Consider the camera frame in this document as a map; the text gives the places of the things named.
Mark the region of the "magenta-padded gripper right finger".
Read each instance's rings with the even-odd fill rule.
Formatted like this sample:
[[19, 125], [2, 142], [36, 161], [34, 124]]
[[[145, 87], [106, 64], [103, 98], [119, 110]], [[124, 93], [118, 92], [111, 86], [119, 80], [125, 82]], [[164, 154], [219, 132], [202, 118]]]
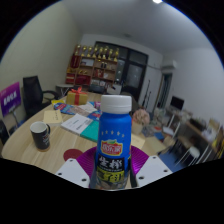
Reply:
[[170, 174], [172, 171], [158, 156], [148, 156], [139, 148], [131, 147], [130, 183], [132, 188], [146, 186]]

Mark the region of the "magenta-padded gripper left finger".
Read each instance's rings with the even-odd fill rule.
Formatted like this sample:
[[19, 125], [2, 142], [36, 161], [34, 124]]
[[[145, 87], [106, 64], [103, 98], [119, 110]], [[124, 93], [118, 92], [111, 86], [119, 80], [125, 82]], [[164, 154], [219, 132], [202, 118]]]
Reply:
[[94, 189], [96, 187], [95, 153], [96, 148], [93, 147], [77, 159], [69, 157], [56, 175], [78, 186]]

